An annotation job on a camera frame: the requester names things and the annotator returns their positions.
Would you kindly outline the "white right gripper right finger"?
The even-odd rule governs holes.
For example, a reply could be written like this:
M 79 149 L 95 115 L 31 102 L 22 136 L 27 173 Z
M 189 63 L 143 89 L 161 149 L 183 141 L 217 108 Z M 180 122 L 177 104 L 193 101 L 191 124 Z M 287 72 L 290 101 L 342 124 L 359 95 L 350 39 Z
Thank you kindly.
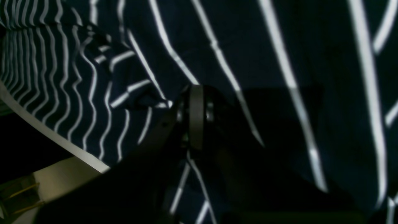
M 197 111 L 202 117 L 197 161 L 205 180 L 221 182 L 231 210 L 222 212 L 223 224 L 365 224 L 352 198 L 332 184 L 326 193 L 306 180 L 304 135 L 286 90 L 247 91 L 254 118 L 260 122 L 255 139 L 237 105 L 214 87 L 200 86 Z

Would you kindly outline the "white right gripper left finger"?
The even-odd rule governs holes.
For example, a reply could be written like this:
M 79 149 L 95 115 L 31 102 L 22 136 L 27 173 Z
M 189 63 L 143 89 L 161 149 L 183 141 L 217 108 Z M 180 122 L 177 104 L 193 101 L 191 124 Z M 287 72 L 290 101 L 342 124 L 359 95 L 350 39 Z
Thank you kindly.
M 171 183 L 186 158 L 190 111 L 198 87 L 172 108 L 121 162 L 39 209 L 36 224 L 179 224 L 169 211 Z

